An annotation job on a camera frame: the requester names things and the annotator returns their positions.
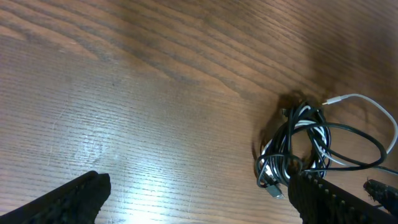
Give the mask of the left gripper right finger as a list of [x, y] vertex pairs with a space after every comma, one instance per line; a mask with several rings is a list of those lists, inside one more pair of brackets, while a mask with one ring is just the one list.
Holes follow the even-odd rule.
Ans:
[[304, 223], [397, 223], [397, 215], [382, 211], [308, 172], [290, 178], [288, 195]]

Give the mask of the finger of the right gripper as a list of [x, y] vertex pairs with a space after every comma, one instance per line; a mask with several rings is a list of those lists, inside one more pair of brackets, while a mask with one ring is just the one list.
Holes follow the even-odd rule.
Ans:
[[363, 185], [369, 196], [390, 214], [397, 215], [397, 189], [373, 179]]

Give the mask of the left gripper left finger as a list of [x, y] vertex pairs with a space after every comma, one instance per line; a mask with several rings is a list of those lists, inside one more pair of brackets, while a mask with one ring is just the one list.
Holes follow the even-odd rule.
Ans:
[[1, 223], [94, 223], [110, 194], [109, 174], [92, 170], [1, 215]]

